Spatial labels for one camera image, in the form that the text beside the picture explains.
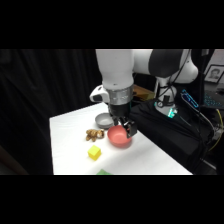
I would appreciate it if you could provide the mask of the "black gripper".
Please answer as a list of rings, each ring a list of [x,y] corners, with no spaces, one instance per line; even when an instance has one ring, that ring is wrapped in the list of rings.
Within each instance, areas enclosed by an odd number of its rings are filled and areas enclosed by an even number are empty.
[[[130,118],[131,104],[109,105],[109,114],[111,115],[114,125],[121,124],[126,132],[127,138],[137,134],[137,124]]]

